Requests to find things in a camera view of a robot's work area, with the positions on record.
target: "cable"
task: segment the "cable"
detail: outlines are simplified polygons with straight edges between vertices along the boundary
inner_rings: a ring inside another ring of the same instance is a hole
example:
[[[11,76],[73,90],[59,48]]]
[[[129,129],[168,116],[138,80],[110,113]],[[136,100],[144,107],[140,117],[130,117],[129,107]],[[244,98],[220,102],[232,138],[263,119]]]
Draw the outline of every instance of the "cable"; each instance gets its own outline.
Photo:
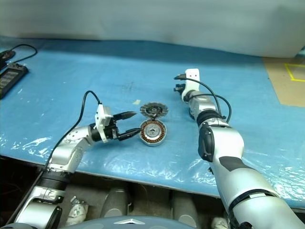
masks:
[[[191,97],[189,98],[189,101],[190,101],[191,99],[195,98],[195,97],[204,96],[204,95],[213,96],[212,94],[195,94],[195,95],[193,95],[193,96],[191,96]],[[229,115],[228,115],[227,120],[226,120],[226,122],[228,123],[228,122],[230,121],[230,119],[231,119],[232,107],[231,107],[230,103],[229,103],[224,97],[222,97],[222,96],[220,96],[220,95],[217,95],[217,94],[216,94],[215,96],[218,97],[218,98],[220,98],[220,99],[222,99],[222,100],[227,104],[227,106],[228,106],[228,108],[229,108]]]
[[[215,93],[213,92],[213,90],[208,86],[206,85],[205,83],[202,83],[201,81],[198,81],[198,80],[194,80],[194,79],[190,79],[190,78],[181,78],[180,76],[177,76],[174,78],[175,80],[190,80],[190,81],[194,81],[196,83],[199,83],[201,84],[203,87],[205,87],[206,89],[208,89],[210,91],[210,93],[212,94],[212,96],[214,97],[215,99],[215,102],[216,102],[216,105],[217,105],[217,110],[218,110],[218,113],[220,116],[222,116],[221,114],[221,108],[220,108],[220,105],[219,105],[219,102],[218,102],[218,99],[217,99],[217,96],[215,95]]]
[[[97,100],[98,104],[102,104],[99,100],[99,98],[97,97],[97,95],[93,92],[93,91],[86,91],[86,93],[84,94],[83,98],[82,98],[82,104],[81,104],[81,112],[80,112],[80,116],[78,118],[78,120],[76,121],[76,123],[60,138],[60,140],[55,144],[54,148],[52,149],[49,158],[46,162],[46,164],[43,167],[43,170],[38,174],[36,180],[33,182],[32,186],[30,187],[30,189],[28,190],[28,192],[26,193],[26,195],[24,196],[24,198],[22,199],[22,201],[20,202],[20,204],[17,206],[16,210],[14,211],[14,213],[11,215],[10,219],[7,221],[7,224],[12,223],[12,221],[16,218],[17,214],[19,213],[20,208],[24,205],[25,201],[28,199],[29,195],[31,194],[31,191],[33,190],[33,188],[36,186],[36,184],[38,183],[39,179],[41,178],[42,174],[44,171],[46,171],[48,164],[52,158],[53,152],[54,150],[57,148],[57,146],[61,143],[61,141],[68,135],[69,132],[71,132],[71,130],[73,130],[78,123],[80,123],[83,113],[84,113],[84,109],[85,109],[85,104],[86,104],[86,98],[87,95],[91,93],[95,99]]]
[[[16,48],[18,48],[18,47],[20,47],[20,46],[27,46],[27,47],[30,47],[30,48],[32,48],[33,50],[34,50],[34,53],[33,54],[31,54],[31,55],[29,55],[29,56],[26,56],[26,57],[24,57],[24,58],[21,58],[21,59],[19,59],[19,60],[16,60],[16,61],[14,61],[13,63],[17,63],[17,62],[19,62],[19,61],[23,61],[23,60],[26,60],[26,59],[28,59],[28,58],[30,58],[30,57],[33,57],[33,56],[35,56],[36,54],[37,54],[37,49],[34,47],[34,46],[32,46],[32,45],[29,45],[29,44],[18,44],[18,45],[16,45],[15,47],[13,47],[13,48],[11,48],[10,50],[8,50],[6,53],[8,53],[8,52],[10,52],[10,51],[13,51],[14,49],[16,49]]]

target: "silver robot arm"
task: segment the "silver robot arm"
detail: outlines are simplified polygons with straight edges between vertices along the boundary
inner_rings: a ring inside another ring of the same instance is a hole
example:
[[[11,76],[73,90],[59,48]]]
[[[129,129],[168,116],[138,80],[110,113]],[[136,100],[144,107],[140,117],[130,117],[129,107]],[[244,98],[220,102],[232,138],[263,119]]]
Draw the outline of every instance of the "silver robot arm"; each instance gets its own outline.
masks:
[[[244,141],[221,117],[208,96],[202,94],[198,69],[187,69],[175,77],[186,80],[177,84],[181,99],[189,105],[190,115],[199,127],[200,157],[210,163],[217,188],[235,228],[304,229],[305,225],[279,198],[276,191],[255,169],[242,161]]]
[[[57,204],[63,201],[66,186],[86,149],[100,140],[104,143],[109,139],[122,141],[139,133],[140,129],[134,128],[120,134],[116,126],[117,120],[135,114],[124,112],[112,116],[108,107],[99,104],[95,123],[74,128],[54,149],[46,170],[19,211],[15,223],[25,223],[37,229],[57,228],[61,217],[61,208]]]

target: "plastic sheet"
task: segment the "plastic sheet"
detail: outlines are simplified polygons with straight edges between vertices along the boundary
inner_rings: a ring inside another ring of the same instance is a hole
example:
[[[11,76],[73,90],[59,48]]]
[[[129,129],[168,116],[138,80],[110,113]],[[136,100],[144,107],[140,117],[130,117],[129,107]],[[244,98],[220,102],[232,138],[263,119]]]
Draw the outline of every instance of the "plastic sheet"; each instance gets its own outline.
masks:
[[[2,155],[45,163],[77,120],[86,90],[95,91],[112,114],[159,101],[169,107],[161,118],[168,129],[163,144],[147,147],[137,136],[97,143],[78,171],[218,196],[209,165],[197,153],[197,126],[173,92],[173,77],[197,67],[201,80],[232,104],[230,123],[244,138],[245,163],[260,171],[290,206],[305,208],[305,109],[279,104],[261,58],[155,42],[0,42],[2,49],[18,43],[39,49],[26,61],[30,73],[1,101]],[[88,99],[81,125],[94,121],[95,110],[95,101]],[[118,127],[125,131],[143,120],[138,114]]]

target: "cardboard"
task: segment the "cardboard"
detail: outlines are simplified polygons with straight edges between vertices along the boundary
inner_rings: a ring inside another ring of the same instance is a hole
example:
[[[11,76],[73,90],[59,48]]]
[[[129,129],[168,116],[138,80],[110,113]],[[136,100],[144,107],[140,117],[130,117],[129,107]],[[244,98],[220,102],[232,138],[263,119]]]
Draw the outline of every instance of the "cardboard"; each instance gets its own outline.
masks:
[[[263,58],[263,61],[280,103],[305,107],[305,56]]]

